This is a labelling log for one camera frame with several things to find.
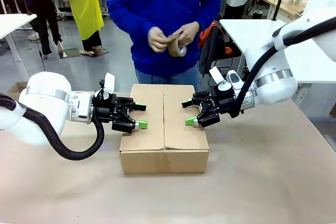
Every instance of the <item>blue jacket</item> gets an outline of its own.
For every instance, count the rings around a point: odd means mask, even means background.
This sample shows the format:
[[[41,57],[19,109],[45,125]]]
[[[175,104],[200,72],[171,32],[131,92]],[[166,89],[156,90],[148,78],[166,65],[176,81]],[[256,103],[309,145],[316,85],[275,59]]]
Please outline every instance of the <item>blue jacket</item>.
[[[183,58],[173,58],[168,51],[154,53],[148,45],[148,31],[157,26],[169,36],[182,25],[197,21],[200,31],[217,17],[221,0],[106,0],[114,23],[128,33],[135,68],[140,72],[168,77],[196,65],[200,53],[198,34],[188,45]]]

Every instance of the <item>cardboard box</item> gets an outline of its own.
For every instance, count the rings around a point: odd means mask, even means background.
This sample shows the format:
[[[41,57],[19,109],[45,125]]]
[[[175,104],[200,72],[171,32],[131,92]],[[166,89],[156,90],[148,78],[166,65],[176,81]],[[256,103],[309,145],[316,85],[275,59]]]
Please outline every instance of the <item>cardboard box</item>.
[[[14,100],[18,101],[21,92],[27,87],[28,82],[17,82],[6,92],[5,95],[13,98]]]
[[[199,114],[198,107],[182,108],[192,97],[192,86],[135,84],[131,97],[147,105],[135,111],[136,120],[148,121],[148,129],[123,134],[121,164],[125,174],[203,173],[209,146],[203,128],[185,126],[185,119]]]

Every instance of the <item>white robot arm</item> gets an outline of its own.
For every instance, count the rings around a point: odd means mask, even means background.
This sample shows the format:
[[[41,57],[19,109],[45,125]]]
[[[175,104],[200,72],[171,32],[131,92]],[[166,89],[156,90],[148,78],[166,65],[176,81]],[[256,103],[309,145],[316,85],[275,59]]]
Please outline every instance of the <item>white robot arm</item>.
[[[112,122],[112,129],[131,133],[146,128],[147,122],[129,116],[132,110],[144,111],[145,105],[132,98],[117,97],[114,76],[107,74],[94,94],[72,92],[68,80],[57,73],[40,72],[33,75],[19,102],[0,94],[0,130],[7,130],[32,145],[50,143],[62,157],[82,160],[93,155],[104,139],[102,123]],[[97,138],[84,152],[67,149],[59,139],[65,120],[94,123]]]
[[[260,46],[246,49],[250,74],[245,82],[234,70],[228,72],[225,80],[219,70],[213,68],[210,73],[219,85],[196,93],[189,101],[182,103],[184,108],[191,105],[201,107],[201,113],[187,119],[186,125],[207,127],[220,121],[219,114],[229,113],[235,118],[246,109],[291,99],[296,92],[297,82],[283,50],[308,39],[313,39],[336,62],[333,47],[336,41],[336,9],[303,16],[276,30]]]

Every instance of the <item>white desk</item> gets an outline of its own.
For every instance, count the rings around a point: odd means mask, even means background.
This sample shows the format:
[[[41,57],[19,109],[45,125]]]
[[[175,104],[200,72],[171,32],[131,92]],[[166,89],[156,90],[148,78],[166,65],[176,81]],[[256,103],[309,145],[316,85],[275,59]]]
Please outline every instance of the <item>white desk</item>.
[[[245,64],[246,48],[257,45],[258,41],[265,41],[276,29],[285,25],[280,20],[273,22],[270,19],[222,19],[220,24],[243,53],[238,74],[242,73]],[[285,54],[293,76],[302,84],[297,104],[303,100],[311,84],[336,83],[336,62],[330,60],[312,40],[285,49]]]
[[[13,38],[11,33],[26,23],[32,21],[36,18],[35,14],[27,15],[27,14],[2,14],[0,15],[0,39],[5,38],[11,48],[13,57],[17,66],[20,69],[20,72],[23,76],[23,80],[27,81],[29,79],[29,75],[23,64],[20,55],[15,47]]]

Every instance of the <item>yellow cloth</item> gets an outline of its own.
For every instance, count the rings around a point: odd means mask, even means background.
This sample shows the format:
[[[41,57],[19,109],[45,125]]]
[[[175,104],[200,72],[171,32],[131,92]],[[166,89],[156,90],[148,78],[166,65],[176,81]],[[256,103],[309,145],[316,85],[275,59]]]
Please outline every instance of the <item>yellow cloth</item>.
[[[81,40],[86,40],[104,26],[98,0],[69,0]]]

